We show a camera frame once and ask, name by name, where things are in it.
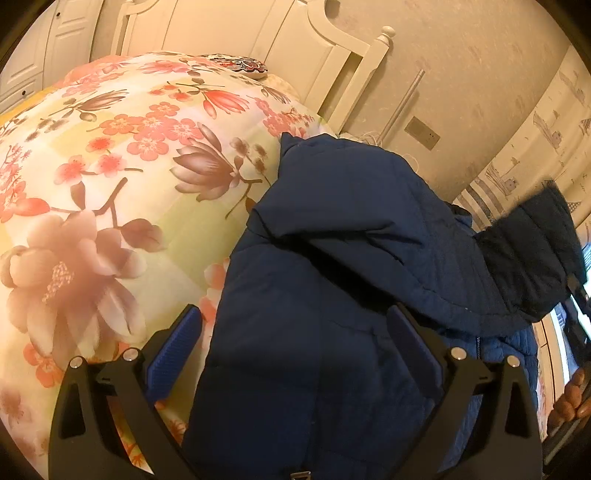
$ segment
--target person's hand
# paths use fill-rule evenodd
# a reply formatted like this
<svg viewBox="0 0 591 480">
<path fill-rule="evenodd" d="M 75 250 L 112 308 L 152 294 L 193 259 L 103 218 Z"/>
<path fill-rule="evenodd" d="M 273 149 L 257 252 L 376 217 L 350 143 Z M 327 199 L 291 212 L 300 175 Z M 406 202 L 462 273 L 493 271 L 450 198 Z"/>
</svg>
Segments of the person's hand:
<svg viewBox="0 0 591 480">
<path fill-rule="evenodd" d="M 588 398 L 582 405 L 583 390 L 580 388 L 585 381 L 585 372 L 579 368 L 566 384 L 564 394 L 554 404 L 554 410 L 548 416 L 548 434 L 559 428 L 565 421 L 572 421 L 575 418 L 584 419 L 579 428 L 585 426 L 591 415 L 591 398 Z"/>
</svg>

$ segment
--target curtain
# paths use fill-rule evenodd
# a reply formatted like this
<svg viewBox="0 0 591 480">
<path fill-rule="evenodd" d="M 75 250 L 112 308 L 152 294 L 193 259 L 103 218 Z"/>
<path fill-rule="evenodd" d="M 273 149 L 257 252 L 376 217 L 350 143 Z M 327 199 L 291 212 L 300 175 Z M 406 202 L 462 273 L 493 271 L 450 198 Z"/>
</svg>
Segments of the curtain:
<svg viewBox="0 0 591 480">
<path fill-rule="evenodd" d="M 569 47 L 550 86 L 511 140 L 458 195 L 475 230 L 489 226 L 553 179 L 581 245 L 591 241 L 591 74 Z"/>
</svg>

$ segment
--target navy blue jacket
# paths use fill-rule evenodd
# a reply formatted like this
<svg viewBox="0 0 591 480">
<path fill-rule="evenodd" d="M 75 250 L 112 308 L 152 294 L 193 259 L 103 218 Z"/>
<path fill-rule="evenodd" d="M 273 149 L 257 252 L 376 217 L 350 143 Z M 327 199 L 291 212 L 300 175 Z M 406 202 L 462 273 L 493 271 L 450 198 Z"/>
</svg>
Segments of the navy blue jacket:
<svg viewBox="0 0 591 480">
<path fill-rule="evenodd" d="M 446 342 L 522 360 L 531 323 L 586 274 L 560 192 L 472 235 L 401 157 L 285 134 L 278 181 L 236 246 L 183 449 L 204 479 L 382 480 L 433 408 L 388 335 L 401 301 Z M 478 412 L 475 398 L 445 468 Z"/>
</svg>

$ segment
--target floral comforter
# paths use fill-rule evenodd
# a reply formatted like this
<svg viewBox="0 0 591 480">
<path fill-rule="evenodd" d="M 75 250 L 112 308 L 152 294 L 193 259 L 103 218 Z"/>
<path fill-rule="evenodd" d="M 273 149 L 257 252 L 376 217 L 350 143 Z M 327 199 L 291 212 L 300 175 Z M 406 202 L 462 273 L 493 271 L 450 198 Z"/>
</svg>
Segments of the floral comforter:
<svg viewBox="0 0 591 480">
<path fill-rule="evenodd" d="M 157 405 L 181 440 L 228 256 L 277 176 L 282 132 L 327 128 L 277 90 L 168 52 L 99 62 L 0 128 L 0 419 L 42 475 L 69 360 L 141 347 L 194 303 L 202 344 Z"/>
</svg>

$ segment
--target beige wallpaper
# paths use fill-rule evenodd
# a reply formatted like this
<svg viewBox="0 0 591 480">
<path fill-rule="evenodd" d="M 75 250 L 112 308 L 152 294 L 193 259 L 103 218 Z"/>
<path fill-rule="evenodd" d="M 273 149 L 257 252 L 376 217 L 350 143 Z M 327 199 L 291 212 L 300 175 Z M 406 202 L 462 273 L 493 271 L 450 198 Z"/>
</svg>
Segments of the beige wallpaper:
<svg viewBox="0 0 591 480">
<path fill-rule="evenodd" d="M 92 59 L 109 53 L 123 0 L 105 0 Z M 331 20 L 372 41 L 397 31 L 388 60 L 346 126 L 380 131 L 420 68 L 415 98 L 384 145 L 418 162 L 418 172 L 452 200 L 501 150 L 550 84 L 569 46 L 535 0 L 329 0 Z M 404 127 L 413 115 L 441 140 L 433 151 Z"/>
</svg>

